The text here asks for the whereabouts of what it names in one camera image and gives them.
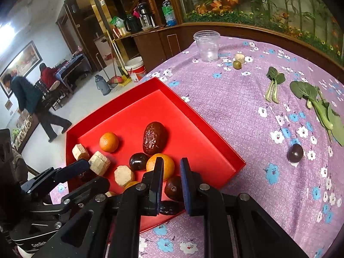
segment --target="green olive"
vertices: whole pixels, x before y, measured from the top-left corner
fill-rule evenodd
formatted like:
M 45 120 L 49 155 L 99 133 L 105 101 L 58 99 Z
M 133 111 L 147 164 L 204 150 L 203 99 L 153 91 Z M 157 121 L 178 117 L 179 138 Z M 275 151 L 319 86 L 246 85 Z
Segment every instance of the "green olive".
M 235 60 L 233 62 L 233 68 L 236 70 L 240 70 L 241 69 L 241 63 L 238 60 Z

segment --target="small orange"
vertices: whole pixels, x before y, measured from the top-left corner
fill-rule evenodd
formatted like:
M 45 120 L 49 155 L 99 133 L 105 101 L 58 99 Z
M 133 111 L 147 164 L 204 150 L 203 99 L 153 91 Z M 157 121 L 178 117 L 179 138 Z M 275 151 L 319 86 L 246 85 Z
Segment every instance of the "small orange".
M 124 191 L 127 190 L 130 186 L 136 185 L 138 184 L 138 181 L 131 181 L 129 182 L 125 187 L 124 187 Z
M 118 143 L 118 137 L 112 132 L 105 133 L 99 140 L 99 146 L 105 152 L 114 152 Z
M 163 180 L 165 181 L 165 180 L 169 179 L 171 176 L 173 176 L 174 162 L 171 159 L 171 157 L 167 156 L 166 154 L 162 154 L 162 153 L 154 154 L 147 161 L 147 165 L 146 165 L 147 172 L 154 170 L 155 161 L 157 160 L 157 157 L 161 157 L 164 160 L 164 179 Z

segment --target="clear plastic container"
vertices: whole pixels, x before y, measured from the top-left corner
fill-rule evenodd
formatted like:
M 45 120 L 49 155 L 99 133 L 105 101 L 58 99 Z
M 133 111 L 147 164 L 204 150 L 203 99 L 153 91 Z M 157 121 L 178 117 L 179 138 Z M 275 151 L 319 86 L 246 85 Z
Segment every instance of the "clear plastic container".
M 218 32 L 211 30 L 199 31 L 194 34 L 194 40 L 197 43 L 203 62 L 217 61 L 218 43 L 220 41 Z

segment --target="purple floral tablecloth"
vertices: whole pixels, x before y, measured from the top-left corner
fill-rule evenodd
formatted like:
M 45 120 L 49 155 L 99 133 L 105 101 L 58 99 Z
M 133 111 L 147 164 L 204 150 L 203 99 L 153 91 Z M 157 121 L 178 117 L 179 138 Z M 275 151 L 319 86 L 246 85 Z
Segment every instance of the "purple floral tablecloth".
M 245 55 L 233 69 L 237 53 Z M 330 143 L 314 110 L 290 91 L 293 80 L 320 86 L 344 115 L 344 86 L 326 71 L 277 46 L 221 37 L 219 59 L 204 63 L 197 45 L 167 60 L 142 81 L 157 77 L 196 110 L 246 161 L 222 189 L 250 194 L 311 258 L 320 258 L 344 223 L 344 149 Z M 286 76 L 279 104 L 265 92 L 269 66 Z M 286 154 L 294 144 L 305 156 L 298 164 Z M 140 236 L 139 257 L 203 257 L 203 219 L 185 213 Z

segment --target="screw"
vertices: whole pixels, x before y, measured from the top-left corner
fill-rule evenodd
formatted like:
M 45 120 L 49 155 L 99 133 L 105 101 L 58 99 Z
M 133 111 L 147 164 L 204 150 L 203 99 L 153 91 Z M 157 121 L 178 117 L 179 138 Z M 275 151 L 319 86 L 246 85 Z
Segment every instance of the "screw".
M 62 227 L 62 223 L 60 221 L 54 224 L 55 229 L 60 229 Z
M 147 185 L 145 185 L 144 183 L 138 183 L 136 184 L 136 190 L 145 190 Z
M 96 196 L 96 201 L 97 201 L 98 203 L 104 201 L 105 199 L 106 199 L 106 196 L 105 196 L 104 194 L 98 194 L 98 195 Z
M 200 189 L 201 189 L 201 190 L 204 190 L 204 191 L 207 191 L 207 190 L 210 189 L 210 186 L 209 186 L 208 184 L 206 184 L 206 183 L 202 183 L 202 184 L 200 185 Z
M 248 200 L 250 200 L 250 195 L 248 195 L 248 194 L 246 194 L 246 193 L 241 193 L 241 194 L 239 195 L 239 198 L 240 198 L 240 200 L 248 201 Z

